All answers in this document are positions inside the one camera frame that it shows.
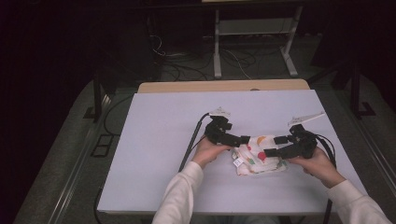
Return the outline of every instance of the hand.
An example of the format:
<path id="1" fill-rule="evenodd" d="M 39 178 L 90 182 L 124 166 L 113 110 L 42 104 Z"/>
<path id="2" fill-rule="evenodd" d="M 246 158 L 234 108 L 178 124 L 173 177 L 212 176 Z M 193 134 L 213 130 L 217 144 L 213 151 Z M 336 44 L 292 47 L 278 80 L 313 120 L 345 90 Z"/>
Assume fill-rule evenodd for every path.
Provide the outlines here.
<path id="1" fill-rule="evenodd" d="M 192 161 L 198 163 L 202 169 L 215 160 L 216 157 L 224 150 L 230 149 L 229 146 L 224 145 L 215 145 L 211 143 L 205 136 L 203 136 L 202 140 L 198 144 L 197 149 L 195 150 L 195 155 L 192 157 Z"/>
<path id="2" fill-rule="evenodd" d="M 329 189 L 346 180 L 338 173 L 326 153 L 319 147 L 315 148 L 311 159 L 296 157 L 288 159 L 288 161 L 303 166 L 304 172 L 321 180 L 323 185 Z"/>

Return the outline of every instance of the gray carpet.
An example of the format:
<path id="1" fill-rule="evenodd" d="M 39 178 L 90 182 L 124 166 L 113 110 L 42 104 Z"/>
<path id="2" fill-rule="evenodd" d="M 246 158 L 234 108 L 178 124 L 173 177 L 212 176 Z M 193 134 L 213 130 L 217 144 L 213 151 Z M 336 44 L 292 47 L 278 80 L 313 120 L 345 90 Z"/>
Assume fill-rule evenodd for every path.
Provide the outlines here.
<path id="1" fill-rule="evenodd" d="M 223 48 L 234 53 L 236 57 L 246 58 L 241 66 L 244 72 L 253 79 L 290 78 L 281 59 L 276 51 L 283 43 L 282 39 L 272 36 L 262 36 L 265 40 L 259 46 L 244 45 L 245 42 L 228 44 L 224 42 Z M 320 40 L 319 36 L 297 37 L 291 48 L 291 58 L 301 78 L 309 78 L 320 71 L 320 68 L 310 66 L 315 49 Z M 161 81 L 213 79 L 213 65 L 211 63 L 210 50 L 201 57 L 172 58 L 167 60 L 167 66 L 163 67 Z M 222 52 L 222 79 L 247 79 L 240 65 L 232 61 L 232 55 L 227 51 Z M 200 68 L 197 72 L 191 69 L 183 69 L 181 72 L 172 64 L 182 64 L 188 67 Z M 396 115 L 381 99 L 375 85 L 363 78 L 361 81 L 361 99 L 369 102 L 377 116 L 364 117 L 356 120 L 348 109 L 349 89 L 335 91 L 330 86 L 333 75 L 327 76 L 311 86 L 318 93 L 331 122 L 336 130 L 341 143 L 352 164 L 354 165 L 363 185 L 369 195 L 375 199 L 384 210 L 388 218 L 396 223 L 396 200 L 389 188 L 384 176 L 379 171 L 375 160 L 370 153 L 365 136 L 361 134 L 360 126 L 364 125 L 370 130 L 377 146 L 389 162 L 395 167 L 396 144 L 394 133 L 396 132 Z M 92 106 L 92 84 L 77 98 L 75 105 L 55 141 L 48 158 L 43 165 L 36 182 L 32 186 L 24 205 L 19 212 L 15 223 L 98 223 L 95 218 L 94 204 L 100 187 L 103 186 L 112 157 L 117 148 L 119 138 L 114 137 L 109 153 L 106 157 L 92 157 L 90 154 L 97 149 L 97 155 L 104 154 L 104 147 L 95 147 L 101 134 L 106 134 L 106 128 L 112 133 L 120 133 L 126 118 L 129 104 L 135 89 L 120 89 L 110 96 L 108 105 L 105 106 L 104 115 L 98 123 L 92 123 L 92 119 L 84 119 L 86 109 Z M 102 144 L 108 142 L 103 137 Z M 68 198 L 62 200 L 65 187 L 72 186 L 67 190 Z M 64 202 L 63 209 L 55 211 L 57 218 L 52 217 L 57 202 Z M 101 223 L 149 223 L 150 215 L 146 216 L 116 216 L 97 214 Z M 303 223 L 319 223 L 322 217 L 307 217 Z M 339 223 L 337 217 L 332 217 L 331 223 Z"/>

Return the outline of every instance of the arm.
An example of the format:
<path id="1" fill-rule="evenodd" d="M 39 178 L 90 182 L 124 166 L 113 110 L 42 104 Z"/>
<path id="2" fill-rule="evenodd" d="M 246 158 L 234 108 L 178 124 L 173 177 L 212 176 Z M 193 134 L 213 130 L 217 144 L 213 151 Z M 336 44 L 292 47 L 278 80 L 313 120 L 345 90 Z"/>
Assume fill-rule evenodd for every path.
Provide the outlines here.
<path id="1" fill-rule="evenodd" d="M 204 178 L 203 169 L 222 151 L 229 148 L 214 145 L 203 138 L 192 160 L 168 184 L 152 223 L 189 223 L 194 194 Z"/>
<path id="2" fill-rule="evenodd" d="M 373 199 L 361 194 L 337 172 L 322 149 L 315 148 L 309 160 L 296 157 L 289 162 L 301 165 L 304 172 L 318 178 L 329 189 L 329 198 L 343 223 L 390 223 Z"/>

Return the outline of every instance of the white cloth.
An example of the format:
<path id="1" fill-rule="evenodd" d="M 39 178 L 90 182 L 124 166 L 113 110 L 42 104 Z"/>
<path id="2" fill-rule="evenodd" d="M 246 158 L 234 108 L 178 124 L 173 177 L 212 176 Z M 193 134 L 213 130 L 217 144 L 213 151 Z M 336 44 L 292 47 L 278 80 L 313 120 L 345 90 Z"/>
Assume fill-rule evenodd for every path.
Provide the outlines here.
<path id="1" fill-rule="evenodd" d="M 238 175 L 260 175 L 284 171 L 288 168 L 279 157 L 268 158 L 264 149 L 275 148 L 274 135 L 250 137 L 247 144 L 233 149 L 233 159 Z"/>
<path id="2" fill-rule="evenodd" d="M 191 220 L 194 194 L 204 178 L 201 167 L 190 161 L 170 181 L 152 223 L 188 224 Z M 348 180 L 328 190 L 343 223 L 391 223 L 378 204 L 363 195 Z"/>
<path id="3" fill-rule="evenodd" d="M 363 195 L 349 180 L 329 189 L 328 195 L 343 223 L 391 223 L 378 204 Z"/>

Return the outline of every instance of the white table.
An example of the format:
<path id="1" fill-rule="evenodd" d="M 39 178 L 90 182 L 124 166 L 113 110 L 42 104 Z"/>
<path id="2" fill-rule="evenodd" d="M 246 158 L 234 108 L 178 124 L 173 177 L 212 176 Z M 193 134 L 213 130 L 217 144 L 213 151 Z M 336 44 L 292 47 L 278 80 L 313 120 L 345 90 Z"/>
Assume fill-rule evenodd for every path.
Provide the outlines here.
<path id="1" fill-rule="evenodd" d="M 137 93 L 131 103 L 98 210 L 107 213 L 155 213 L 170 179 L 177 173 L 199 118 L 222 106 L 235 135 L 289 134 L 293 116 L 323 111 L 315 91 L 209 91 Z M 210 118 L 204 120 L 198 136 Z M 339 171 L 365 193 L 327 116 L 304 127 L 329 138 Z M 231 152 L 205 168 L 194 212 L 222 215 L 322 214 L 326 188 L 300 166 L 280 173 L 238 176 Z"/>

